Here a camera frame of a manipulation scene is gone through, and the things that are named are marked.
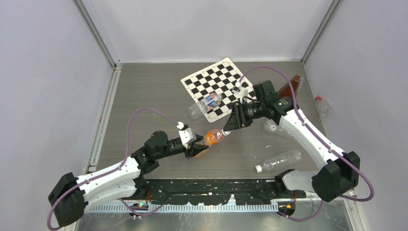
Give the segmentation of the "orange crushed plastic bottle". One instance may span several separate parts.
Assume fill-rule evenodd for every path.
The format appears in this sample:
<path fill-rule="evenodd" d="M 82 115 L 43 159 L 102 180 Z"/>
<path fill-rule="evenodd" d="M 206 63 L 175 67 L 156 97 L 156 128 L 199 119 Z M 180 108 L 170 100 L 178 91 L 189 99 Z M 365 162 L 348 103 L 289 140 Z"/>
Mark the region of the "orange crushed plastic bottle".
<path fill-rule="evenodd" d="M 220 143 L 221 141 L 223 141 L 223 139 L 226 136 L 223 134 L 222 131 L 223 131 L 223 129 L 212 129 L 212 130 L 208 131 L 207 134 L 204 136 L 204 139 L 203 139 L 204 144 L 203 145 L 208 145 L 208 146 L 211 147 L 214 144 Z"/>

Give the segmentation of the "clear bottle blue label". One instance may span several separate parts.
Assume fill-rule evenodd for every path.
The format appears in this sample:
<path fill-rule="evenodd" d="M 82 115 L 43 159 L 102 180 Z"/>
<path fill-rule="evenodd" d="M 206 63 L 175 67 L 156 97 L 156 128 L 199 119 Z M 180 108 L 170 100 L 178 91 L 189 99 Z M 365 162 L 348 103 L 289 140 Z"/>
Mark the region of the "clear bottle blue label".
<path fill-rule="evenodd" d="M 222 96 L 212 92 L 188 108 L 189 115 L 196 120 L 221 104 Z"/>

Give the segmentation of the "clear plastic bottle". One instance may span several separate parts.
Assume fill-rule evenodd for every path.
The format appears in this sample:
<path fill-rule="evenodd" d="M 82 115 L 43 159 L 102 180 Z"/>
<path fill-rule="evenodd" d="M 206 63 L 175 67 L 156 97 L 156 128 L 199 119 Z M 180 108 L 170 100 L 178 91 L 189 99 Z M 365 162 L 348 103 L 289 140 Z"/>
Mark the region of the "clear plastic bottle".
<path fill-rule="evenodd" d="M 284 171 L 296 166 L 303 158 L 304 153 L 302 151 L 291 150 L 265 160 L 263 163 L 254 166 L 254 170 L 255 173 L 278 170 Z"/>

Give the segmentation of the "white green cap front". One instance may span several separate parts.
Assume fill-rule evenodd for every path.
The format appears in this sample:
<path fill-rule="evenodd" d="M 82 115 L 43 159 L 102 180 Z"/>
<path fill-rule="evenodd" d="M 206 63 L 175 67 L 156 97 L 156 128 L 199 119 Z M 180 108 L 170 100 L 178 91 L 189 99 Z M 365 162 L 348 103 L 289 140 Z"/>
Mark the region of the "white green cap front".
<path fill-rule="evenodd" d="M 222 131 L 223 132 L 223 134 L 225 135 L 225 136 L 228 136 L 228 135 L 230 135 L 231 134 L 231 131 Z"/>

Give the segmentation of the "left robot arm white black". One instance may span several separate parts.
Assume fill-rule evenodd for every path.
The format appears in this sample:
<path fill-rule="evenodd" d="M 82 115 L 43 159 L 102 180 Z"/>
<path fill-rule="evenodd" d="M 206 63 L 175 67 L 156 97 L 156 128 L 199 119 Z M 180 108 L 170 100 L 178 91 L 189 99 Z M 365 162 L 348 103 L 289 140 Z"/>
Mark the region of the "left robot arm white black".
<path fill-rule="evenodd" d="M 186 158 L 198 155 L 209 148 L 202 140 L 203 136 L 192 134 L 189 129 L 171 140 L 164 131 L 156 131 L 141 148 L 117 164 L 77 177 L 71 172 L 64 174 L 48 196 L 48 220 L 54 216 L 58 223 L 57 227 L 48 223 L 49 230 L 69 226 L 106 202 L 132 196 L 144 198 L 148 185 L 143 175 L 155 170 L 159 159 L 177 154 Z"/>

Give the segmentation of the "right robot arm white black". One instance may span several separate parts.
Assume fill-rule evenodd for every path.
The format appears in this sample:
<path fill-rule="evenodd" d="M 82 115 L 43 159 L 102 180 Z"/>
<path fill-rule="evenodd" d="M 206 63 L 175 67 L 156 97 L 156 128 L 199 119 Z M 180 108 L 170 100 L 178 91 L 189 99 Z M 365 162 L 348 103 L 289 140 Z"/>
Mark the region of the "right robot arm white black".
<path fill-rule="evenodd" d="M 270 80 L 253 86 L 256 101 L 234 102 L 223 130 L 250 126 L 253 120 L 266 117 L 289 132 L 312 157 L 318 171 L 286 170 L 275 177 L 275 193 L 288 197 L 293 191 L 316 193 L 330 202 L 358 185 L 360 158 L 331 143 L 306 118 L 289 97 L 279 98 Z"/>

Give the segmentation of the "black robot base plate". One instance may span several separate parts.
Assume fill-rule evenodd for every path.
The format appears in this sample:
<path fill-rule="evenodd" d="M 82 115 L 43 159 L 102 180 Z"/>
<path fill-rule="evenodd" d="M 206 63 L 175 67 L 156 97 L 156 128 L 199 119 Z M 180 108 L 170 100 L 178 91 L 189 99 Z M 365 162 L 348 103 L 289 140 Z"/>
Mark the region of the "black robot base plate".
<path fill-rule="evenodd" d="M 303 199 L 304 191 L 284 189 L 274 179 L 151 179 L 150 199 L 166 205 L 266 205 L 274 199 Z"/>

